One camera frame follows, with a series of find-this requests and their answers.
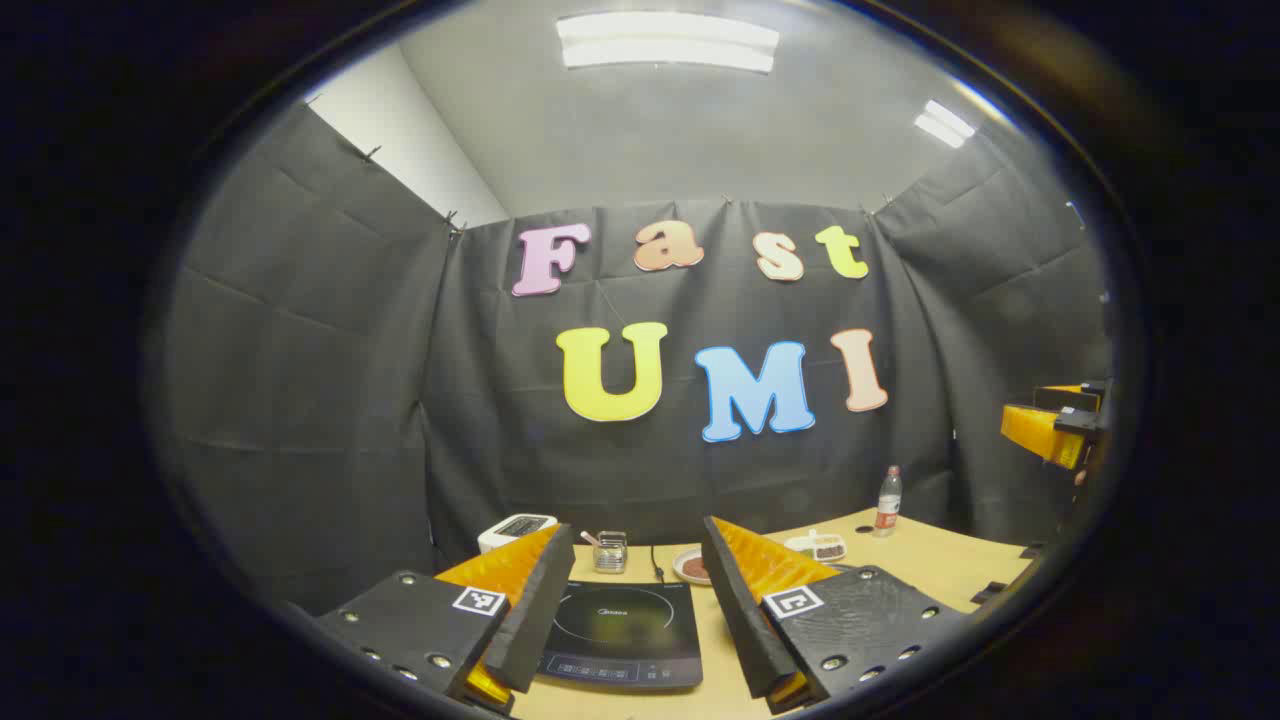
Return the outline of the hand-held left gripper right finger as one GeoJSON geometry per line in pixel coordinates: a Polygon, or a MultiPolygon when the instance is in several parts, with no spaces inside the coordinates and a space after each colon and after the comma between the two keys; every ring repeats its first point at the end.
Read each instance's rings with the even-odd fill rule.
{"type": "Polygon", "coordinates": [[[714,516],[701,557],[753,698],[851,702],[950,647],[969,616],[876,565],[846,570],[714,516]]]}

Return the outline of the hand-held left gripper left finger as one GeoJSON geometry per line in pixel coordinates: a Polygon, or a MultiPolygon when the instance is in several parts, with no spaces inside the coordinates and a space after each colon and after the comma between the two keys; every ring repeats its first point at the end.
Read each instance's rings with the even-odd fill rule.
{"type": "Polygon", "coordinates": [[[557,523],[435,577],[393,571],[315,623],[402,683],[507,716],[539,667],[575,537],[557,523]]]}

